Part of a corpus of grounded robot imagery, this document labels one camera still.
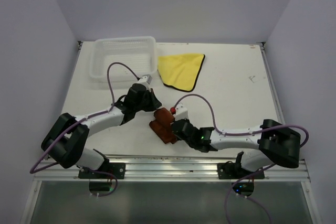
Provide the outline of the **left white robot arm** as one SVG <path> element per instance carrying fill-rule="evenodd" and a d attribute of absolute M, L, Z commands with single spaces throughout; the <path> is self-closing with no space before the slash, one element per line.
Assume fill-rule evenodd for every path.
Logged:
<path fill-rule="evenodd" d="M 153 89 L 135 83 L 126 95 L 113 99 L 106 110 L 84 116 L 62 114 L 42 141 L 41 149 L 64 169 L 78 166 L 90 170 L 97 178 L 104 178 L 110 171 L 109 160 L 99 151 L 85 148 L 87 139 L 128 123 L 140 111 L 153 112 L 161 105 Z"/>

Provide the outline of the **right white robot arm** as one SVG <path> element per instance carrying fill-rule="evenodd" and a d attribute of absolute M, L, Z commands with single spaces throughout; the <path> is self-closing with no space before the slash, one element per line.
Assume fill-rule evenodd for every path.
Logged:
<path fill-rule="evenodd" d="M 234 162 L 217 165 L 219 179 L 240 179 L 251 176 L 263 179 L 264 167 L 278 165 L 298 168 L 301 135 L 274 121 L 264 120 L 261 126 L 240 129 L 232 133 L 218 132 L 214 127 L 195 127 L 188 119 L 172 123 L 172 132 L 190 148 L 208 153 L 238 148 Z"/>

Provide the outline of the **yellow towel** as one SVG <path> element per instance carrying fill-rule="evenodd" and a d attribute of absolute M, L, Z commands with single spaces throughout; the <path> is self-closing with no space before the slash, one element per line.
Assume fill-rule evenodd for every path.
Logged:
<path fill-rule="evenodd" d="M 205 55 L 187 53 L 159 56 L 157 60 L 157 70 L 166 87 L 192 92 L 196 87 Z"/>

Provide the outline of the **brown towel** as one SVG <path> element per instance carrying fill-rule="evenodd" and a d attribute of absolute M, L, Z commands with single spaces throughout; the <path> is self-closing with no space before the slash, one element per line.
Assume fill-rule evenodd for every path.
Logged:
<path fill-rule="evenodd" d="M 164 144 L 175 144 L 177 142 L 171 127 L 174 120 L 175 117 L 169 110 L 161 108 L 154 112 L 154 120 L 149 123 L 151 130 Z"/>

